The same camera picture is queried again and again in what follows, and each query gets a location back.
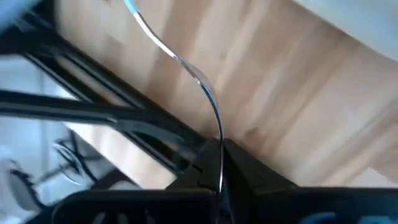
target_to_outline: black metal frame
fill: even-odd
[[[22,55],[81,101],[0,91],[0,114],[110,125],[169,171],[181,174],[206,139],[62,38],[53,9],[54,1],[46,0],[19,20],[27,29],[16,24],[1,34],[0,55]],[[112,105],[56,57],[74,64],[130,108]],[[165,142],[176,145],[177,152]]]

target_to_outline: wooden surface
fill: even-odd
[[[227,137],[262,162],[299,185],[352,185],[369,169],[398,183],[397,62],[290,0],[136,2],[156,33],[210,78]],[[199,87],[122,0],[59,0],[58,7],[68,40],[183,122],[216,135]]]

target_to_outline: black plastic part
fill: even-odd
[[[217,191],[220,179],[220,147],[217,139],[210,139],[192,165],[167,190],[203,188]]]
[[[64,199],[53,223],[215,223],[209,190],[87,191]]]
[[[23,54],[36,50],[41,35],[22,35],[17,27],[11,27],[0,35],[0,55]]]
[[[233,223],[251,223],[259,215],[258,195],[296,185],[252,157],[230,139],[225,141],[224,184]]]
[[[51,205],[45,207],[42,212],[40,212],[35,217],[28,219],[25,224],[51,224],[52,222],[52,214],[57,205]]]

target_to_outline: wood grain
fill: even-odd
[[[300,185],[349,185],[372,167],[398,183],[398,63],[290,0],[137,0],[168,45],[219,96],[227,137]],[[60,32],[206,136],[195,82],[140,30],[122,0],[59,0]]]

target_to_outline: white surface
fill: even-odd
[[[397,0],[294,0],[373,50],[398,60]]]

